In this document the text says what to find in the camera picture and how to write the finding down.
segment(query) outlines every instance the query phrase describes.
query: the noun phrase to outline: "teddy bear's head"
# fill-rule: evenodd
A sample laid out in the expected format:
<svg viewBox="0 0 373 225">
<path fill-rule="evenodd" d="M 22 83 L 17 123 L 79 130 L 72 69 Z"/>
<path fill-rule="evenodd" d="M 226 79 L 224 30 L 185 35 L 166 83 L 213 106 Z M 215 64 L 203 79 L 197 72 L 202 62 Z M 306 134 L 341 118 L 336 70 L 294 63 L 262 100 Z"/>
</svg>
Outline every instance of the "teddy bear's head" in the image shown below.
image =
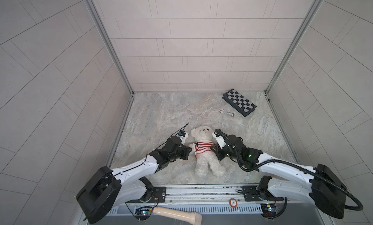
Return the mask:
<svg viewBox="0 0 373 225">
<path fill-rule="evenodd" d="M 195 129 L 192 129 L 190 134 L 194 137 L 195 141 L 198 142 L 200 140 L 212 140 L 212 133 L 214 131 L 211 127 L 206 125 L 201 125 Z"/>
</svg>

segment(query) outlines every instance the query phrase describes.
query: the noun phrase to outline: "tiled wall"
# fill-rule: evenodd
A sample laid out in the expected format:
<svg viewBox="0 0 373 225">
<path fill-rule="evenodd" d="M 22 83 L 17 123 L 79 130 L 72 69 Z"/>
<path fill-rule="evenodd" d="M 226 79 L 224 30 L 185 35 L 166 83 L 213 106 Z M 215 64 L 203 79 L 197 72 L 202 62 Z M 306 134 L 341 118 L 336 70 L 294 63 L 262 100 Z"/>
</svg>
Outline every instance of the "tiled wall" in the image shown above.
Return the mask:
<svg viewBox="0 0 373 225">
<path fill-rule="evenodd" d="M 372 1 L 325 0 L 269 92 L 301 162 L 327 165 L 363 203 L 346 225 L 373 224 Z"/>
<path fill-rule="evenodd" d="M 82 0 L 0 0 L 0 224 L 65 224 L 129 92 Z"/>
<path fill-rule="evenodd" d="M 134 91 L 264 90 L 313 0 L 94 0 Z"/>
</svg>

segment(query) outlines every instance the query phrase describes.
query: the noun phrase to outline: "white teddy bear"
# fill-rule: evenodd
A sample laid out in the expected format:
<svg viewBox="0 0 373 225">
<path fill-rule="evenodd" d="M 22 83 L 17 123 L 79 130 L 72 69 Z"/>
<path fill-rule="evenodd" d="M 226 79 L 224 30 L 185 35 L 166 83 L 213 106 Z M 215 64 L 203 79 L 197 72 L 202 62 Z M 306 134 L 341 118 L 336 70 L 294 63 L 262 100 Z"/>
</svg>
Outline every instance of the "white teddy bear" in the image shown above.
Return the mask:
<svg viewBox="0 0 373 225">
<path fill-rule="evenodd" d="M 195 153 L 197 158 L 197 166 L 195 173 L 199 176 L 206 176 L 207 164 L 215 176 L 222 176 L 225 173 L 225 168 L 221 166 L 215 153 L 210 149 L 213 142 L 212 139 L 213 130 L 206 126 L 201 125 L 198 128 L 192 129 L 191 135 L 194 137 L 196 143 L 192 143 L 189 147 L 192 148 L 191 153 Z"/>
</svg>

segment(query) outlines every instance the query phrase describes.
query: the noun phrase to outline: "chessboard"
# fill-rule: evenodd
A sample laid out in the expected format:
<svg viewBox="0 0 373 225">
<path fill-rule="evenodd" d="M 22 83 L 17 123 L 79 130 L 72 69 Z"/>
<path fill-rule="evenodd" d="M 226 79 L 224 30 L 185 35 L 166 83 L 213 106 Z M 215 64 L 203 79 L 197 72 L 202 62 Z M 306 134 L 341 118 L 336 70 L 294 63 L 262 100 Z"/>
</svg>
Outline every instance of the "chessboard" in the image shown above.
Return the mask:
<svg viewBox="0 0 373 225">
<path fill-rule="evenodd" d="M 255 104 L 234 89 L 224 93 L 223 99 L 243 116 L 249 115 L 256 108 Z"/>
</svg>

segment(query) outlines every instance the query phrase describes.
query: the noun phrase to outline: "gray marble surface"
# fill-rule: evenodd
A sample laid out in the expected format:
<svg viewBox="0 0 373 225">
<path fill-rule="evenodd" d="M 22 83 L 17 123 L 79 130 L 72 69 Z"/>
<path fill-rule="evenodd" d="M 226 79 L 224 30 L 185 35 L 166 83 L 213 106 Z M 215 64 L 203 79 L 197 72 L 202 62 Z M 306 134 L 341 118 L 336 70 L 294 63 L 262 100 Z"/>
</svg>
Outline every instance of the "gray marble surface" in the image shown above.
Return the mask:
<svg viewBox="0 0 373 225">
<path fill-rule="evenodd" d="M 200 125 L 221 129 L 224 133 L 244 139 L 250 148 L 260 149 L 287 161 L 294 161 L 275 118 L 262 92 L 243 92 L 257 108 L 243 117 L 221 97 L 222 93 L 139 93 L 135 95 L 132 108 L 124 127 L 111 168 L 126 166 L 145 157 L 173 132 L 189 125 L 185 131 Z M 233 112 L 230 117 L 226 112 Z M 185 144 L 193 143 L 189 137 Z M 160 184 L 236 184 L 258 183 L 263 173 L 244 172 L 229 158 L 221 161 L 226 175 L 215 177 L 211 170 L 207 176 L 194 173 L 196 158 L 178 159 L 165 169 L 147 176 L 153 185 Z"/>
</svg>

